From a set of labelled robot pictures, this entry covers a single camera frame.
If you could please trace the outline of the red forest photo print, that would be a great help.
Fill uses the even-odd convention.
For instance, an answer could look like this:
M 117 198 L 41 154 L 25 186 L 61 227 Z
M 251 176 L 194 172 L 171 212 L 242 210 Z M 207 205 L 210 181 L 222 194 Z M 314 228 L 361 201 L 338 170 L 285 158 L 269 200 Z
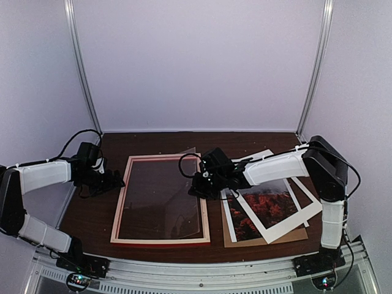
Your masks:
M 239 192 L 225 190 L 226 203 L 237 241 L 261 238 L 251 218 L 238 201 L 238 195 L 249 205 L 265 228 L 271 228 L 298 212 L 286 179 L 270 181 Z

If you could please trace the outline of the white photo mat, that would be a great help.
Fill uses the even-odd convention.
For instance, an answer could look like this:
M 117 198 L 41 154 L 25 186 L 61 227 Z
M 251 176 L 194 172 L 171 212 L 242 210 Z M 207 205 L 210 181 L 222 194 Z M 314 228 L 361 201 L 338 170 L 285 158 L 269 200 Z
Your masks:
M 242 195 L 239 195 L 238 201 L 240 205 L 244 208 L 245 212 L 251 218 L 254 225 L 268 244 L 296 229 L 298 226 L 322 211 L 322 204 L 298 180 L 299 177 L 309 176 L 302 159 L 302 155 L 305 151 L 305 149 L 301 149 L 299 147 L 296 147 L 288 153 L 280 155 L 269 154 L 267 151 L 262 151 L 251 155 L 251 157 L 255 159 L 255 162 L 249 161 L 245 167 L 244 176 L 251 186 L 258 186 L 268 181 L 291 178 L 297 186 L 304 191 L 311 201 L 310 205 L 298 210 L 297 213 L 291 215 L 280 223 L 271 228 L 265 228 L 243 199 Z

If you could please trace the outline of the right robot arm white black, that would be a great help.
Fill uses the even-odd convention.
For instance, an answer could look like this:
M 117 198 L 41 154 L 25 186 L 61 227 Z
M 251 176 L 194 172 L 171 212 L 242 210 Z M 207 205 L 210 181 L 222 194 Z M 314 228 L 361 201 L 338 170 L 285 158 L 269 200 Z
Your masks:
M 346 223 L 349 163 L 321 136 L 277 154 L 259 152 L 229 159 L 220 148 L 199 157 L 199 171 L 190 178 L 189 195 L 218 199 L 224 189 L 238 191 L 285 178 L 311 179 L 322 205 L 320 250 L 314 257 L 318 270 L 327 270 L 340 257 Z

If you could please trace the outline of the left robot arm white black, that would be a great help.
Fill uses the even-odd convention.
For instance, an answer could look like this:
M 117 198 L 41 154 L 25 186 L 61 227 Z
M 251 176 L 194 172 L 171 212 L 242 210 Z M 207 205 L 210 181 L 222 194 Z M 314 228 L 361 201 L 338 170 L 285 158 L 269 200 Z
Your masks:
M 68 182 L 76 187 L 88 187 L 92 197 L 124 187 L 119 171 L 107 170 L 105 166 L 100 148 L 83 142 L 72 157 L 1 167 L 1 233 L 64 254 L 65 263 L 75 272 L 84 271 L 88 267 L 88 258 L 83 254 L 81 241 L 28 214 L 23 196 L 43 187 Z

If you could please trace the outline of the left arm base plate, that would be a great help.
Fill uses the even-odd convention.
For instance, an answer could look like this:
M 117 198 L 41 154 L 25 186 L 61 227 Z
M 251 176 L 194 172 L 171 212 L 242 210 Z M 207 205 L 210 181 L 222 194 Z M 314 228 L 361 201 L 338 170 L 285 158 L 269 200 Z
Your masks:
M 110 261 L 107 258 L 95 257 L 92 255 L 59 253 L 56 266 L 68 271 L 81 273 L 92 278 L 106 278 Z

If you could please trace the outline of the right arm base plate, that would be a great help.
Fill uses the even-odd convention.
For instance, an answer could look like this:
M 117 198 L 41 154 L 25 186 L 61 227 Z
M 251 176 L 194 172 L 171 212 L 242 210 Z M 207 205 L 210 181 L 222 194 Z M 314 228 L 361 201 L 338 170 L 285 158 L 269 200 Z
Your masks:
M 321 253 L 302 255 L 293 259 L 293 266 L 297 277 L 332 271 L 336 267 L 344 265 L 344 257 L 332 257 Z

